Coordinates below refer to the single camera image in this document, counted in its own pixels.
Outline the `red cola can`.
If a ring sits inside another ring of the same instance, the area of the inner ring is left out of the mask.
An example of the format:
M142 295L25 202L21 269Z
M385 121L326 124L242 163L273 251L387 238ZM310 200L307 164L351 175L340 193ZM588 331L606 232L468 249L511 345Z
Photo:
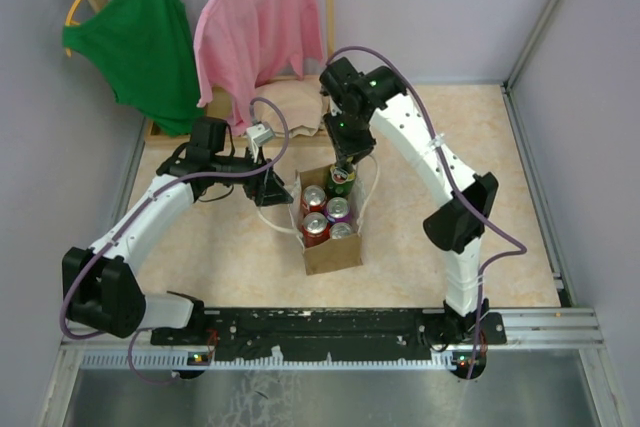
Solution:
M353 227L347 222L337 222L329 230L331 239L343 239L354 234Z
M301 210L304 216L310 213L323 213L327 202L324 189L319 185L308 185L301 194Z
M301 224L303 242L306 248L315 247L330 238L330 224L321 212L310 212Z

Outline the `green glass bottle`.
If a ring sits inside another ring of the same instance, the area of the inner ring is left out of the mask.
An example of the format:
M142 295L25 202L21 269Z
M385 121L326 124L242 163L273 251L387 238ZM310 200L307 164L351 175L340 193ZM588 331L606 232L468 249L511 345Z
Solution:
M329 198L347 198L356 180L356 168L350 162L333 163L328 169L326 193Z

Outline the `purple soda can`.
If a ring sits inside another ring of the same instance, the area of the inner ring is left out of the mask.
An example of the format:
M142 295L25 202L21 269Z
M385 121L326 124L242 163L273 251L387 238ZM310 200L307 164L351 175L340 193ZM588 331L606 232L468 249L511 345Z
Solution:
M325 205L324 215L330 224L350 224L352 212L349 201L344 197L331 198Z

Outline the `canvas bag with cartoon print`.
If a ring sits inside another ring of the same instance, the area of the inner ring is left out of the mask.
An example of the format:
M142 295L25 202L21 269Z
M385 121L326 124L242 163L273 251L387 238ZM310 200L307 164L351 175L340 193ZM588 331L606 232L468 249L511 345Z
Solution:
M367 188L358 167L350 161L299 171L287 188L293 196L291 225L277 225L262 212L258 216L271 229L296 239L308 276L358 267L362 264L365 212L379 174L375 166L373 183Z

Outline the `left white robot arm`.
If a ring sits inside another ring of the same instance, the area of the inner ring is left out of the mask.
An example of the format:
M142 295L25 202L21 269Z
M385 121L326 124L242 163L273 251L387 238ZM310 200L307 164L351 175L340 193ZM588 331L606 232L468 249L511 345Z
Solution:
M195 299L182 294L146 294L136 272L166 230L205 191L216 184L239 185L256 206L292 202L274 163L262 147L275 134L264 123L249 127L243 156L225 154L229 124L201 117L188 141L180 144L157 169L145 194L106 234L80 249L73 247L62 261L63 303L59 324L74 340L82 334L68 324L91 328L91 334L127 338L143 329L171 328L184 342L201 341L208 320L194 311Z

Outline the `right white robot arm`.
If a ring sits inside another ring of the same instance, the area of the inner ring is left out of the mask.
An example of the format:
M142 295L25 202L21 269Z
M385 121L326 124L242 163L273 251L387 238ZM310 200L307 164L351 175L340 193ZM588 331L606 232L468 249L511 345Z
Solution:
M415 88L389 66L369 73L346 58L326 65L321 92L331 109L324 117L338 165L372 154L382 134L425 183L437 209L423 222L431 243L446 255L445 308L448 334L470 342L482 330L488 303L480 288L481 237L493 208L498 181L477 174L437 135Z

